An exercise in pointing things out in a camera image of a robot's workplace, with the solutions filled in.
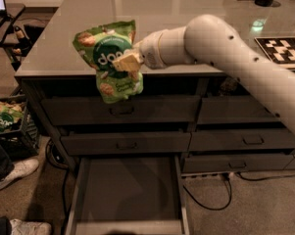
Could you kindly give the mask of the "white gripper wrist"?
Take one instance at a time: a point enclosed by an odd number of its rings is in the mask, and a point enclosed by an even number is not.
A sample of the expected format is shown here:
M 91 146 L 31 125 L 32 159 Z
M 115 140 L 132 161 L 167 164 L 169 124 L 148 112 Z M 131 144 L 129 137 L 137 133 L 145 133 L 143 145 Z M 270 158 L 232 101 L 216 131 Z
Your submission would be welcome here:
M 126 50 L 113 60 L 117 71 L 139 71 L 141 64 L 150 69 L 165 69 L 175 65 L 191 65 L 194 58 L 184 46 L 185 26 L 153 32 L 138 42 L 138 49 Z

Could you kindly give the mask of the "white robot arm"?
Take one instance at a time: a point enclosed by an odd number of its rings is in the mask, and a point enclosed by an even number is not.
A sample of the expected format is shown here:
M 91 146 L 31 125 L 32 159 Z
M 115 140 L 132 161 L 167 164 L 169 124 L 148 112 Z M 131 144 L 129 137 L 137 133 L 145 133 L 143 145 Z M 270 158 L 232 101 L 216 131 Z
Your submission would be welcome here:
M 183 64 L 206 64 L 231 76 L 295 135 L 295 72 L 256 53 L 216 16 L 153 32 L 113 60 L 117 71 Z

